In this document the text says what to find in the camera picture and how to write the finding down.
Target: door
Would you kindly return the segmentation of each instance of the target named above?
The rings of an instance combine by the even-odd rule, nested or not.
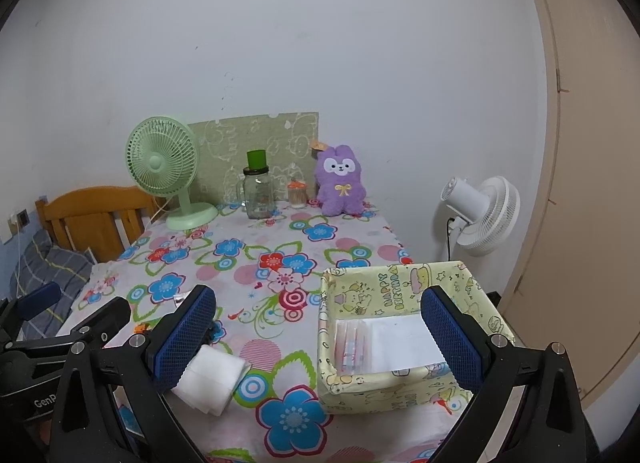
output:
[[[640,345],[640,38],[617,0],[538,4],[558,73],[555,162],[500,310],[528,347],[565,345],[586,407]]]

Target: white paper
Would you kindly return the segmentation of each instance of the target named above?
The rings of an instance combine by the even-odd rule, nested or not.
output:
[[[366,318],[370,372],[400,371],[444,362],[444,356],[419,313]]]

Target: power cord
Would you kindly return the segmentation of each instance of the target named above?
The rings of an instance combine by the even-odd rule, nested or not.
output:
[[[451,260],[451,243],[449,240],[451,238],[451,232],[449,231],[449,224],[453,223],[455,220],[455,218],[447,219],[447,259],[449,260]]]
[[[164,202],[164,205],[160,206],[160,205],[158,204],[158,200],[156,200],[156,197],[155,197],[155,196],[152,196],[152,197],[153,197],[153,199],[154,199],[154,203],[156,204],[156,207],[158,207],[158,211],[157,211],[155,214],[153,214],[153,216],[151,216],[151,218],[149,219],[149,222],[148,222],[148,223],[146,224],[146,226],[145,226],[145,230],[144,230],[145,232],[146,232],[146,230],[148,229],[148,227],[150,227],[150,226],[151,226],[151,223],[153,223],[153,222],[154,222],[154,219],[156,219],[156,216],[157,216],[160,212],[162,212],[162,211],[166,208],[166,206],[169,204],[169,201],[171,201],[171,200],[173,199],[173,197],[169,197],[169,198],[167,198],[167,199],[166,199],[166,201]]]
[[[15,298],[20,297],[20,262],[22,261],[22,250],[20,249],[20,223],[18,222],[18,216],[14,212],[14,215],[11,216],[12,222],[15,218],[15,226],[18,228],[17,235],[18,236],[18,274],[15,276]]]

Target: floral bedsheet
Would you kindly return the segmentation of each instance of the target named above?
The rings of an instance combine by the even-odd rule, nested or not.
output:
[[[260,221],[223,207],[208,225],[185,232],[159,221],[117,261],[95,267],[59,334],[118,295],[131,306],[131,322],[108,344],[120,345],[174,311],[174,295],[207,284],[218,303],[212,344],[252,363],[220,417],[168,393],[209,459],[424,461],[466,405],[457,388],[442,391],[433,404],[354,416],[324,413],[315,390],[321,273],[411,262],[371,203],[362,215],[336,218],[314,204],[294,210],[280,203],[272,218]],[[122,412],[134,424],[130,411]]]

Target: white cloth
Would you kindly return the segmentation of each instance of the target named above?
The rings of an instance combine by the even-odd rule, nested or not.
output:
[[[193,409],[220,416],[251,364],[204,345],[191,359],[172,392]]]

